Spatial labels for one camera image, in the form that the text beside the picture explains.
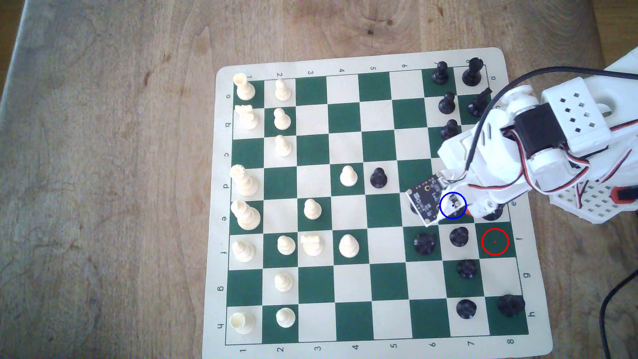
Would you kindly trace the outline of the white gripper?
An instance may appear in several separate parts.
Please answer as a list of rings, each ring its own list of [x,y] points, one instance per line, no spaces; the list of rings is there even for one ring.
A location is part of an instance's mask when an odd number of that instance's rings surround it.
[[[475,125],[442,143],[438,150],[445,165],[441,175],[456,180],[465,168],[474,136],[478,135],[475,155],[464,180],[448,184],[442,192],[443,214],[451,216],[451,192],[458,192],[463,198],[457,201],[461,205],[467,203],[471,216],[497,220],[499,208],[529,189],[519,177],[522,165],[517,144],[501,133],[501,128],[509,123],[506,111],[492,109],[481,130]]]

